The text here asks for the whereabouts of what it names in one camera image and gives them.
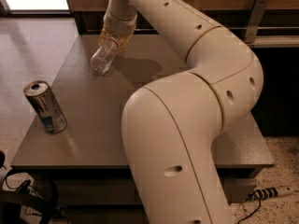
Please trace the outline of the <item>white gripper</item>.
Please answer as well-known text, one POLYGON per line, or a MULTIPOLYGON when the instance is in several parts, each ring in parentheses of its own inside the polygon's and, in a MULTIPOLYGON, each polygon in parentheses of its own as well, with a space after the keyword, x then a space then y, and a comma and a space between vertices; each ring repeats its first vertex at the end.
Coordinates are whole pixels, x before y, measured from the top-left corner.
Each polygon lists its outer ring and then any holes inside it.
POLYGON ((123 57, 126 51, 127 44, 129 43, 132 34, 136 28, 136 18, 134 15, 129 19, 121 19, 113 15, 109 10, 104 16, 104 28, 99 35, 98 45, 111 46, 113 42, 112 35, 117 36, 117 56, 123 57))

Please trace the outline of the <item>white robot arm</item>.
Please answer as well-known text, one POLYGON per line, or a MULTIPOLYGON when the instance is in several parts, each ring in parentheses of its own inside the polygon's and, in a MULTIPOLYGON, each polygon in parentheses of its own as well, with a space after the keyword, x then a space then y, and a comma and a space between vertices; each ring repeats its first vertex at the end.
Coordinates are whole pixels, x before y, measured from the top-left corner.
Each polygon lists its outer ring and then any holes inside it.
POLYGON ((237 36, 181 0, 109 0, 104 27, 127 35, 138 14, 188 67, 137 90, 122 112, 149 224, 234 224, 211 147, 257 103, 262 66, 237 36))

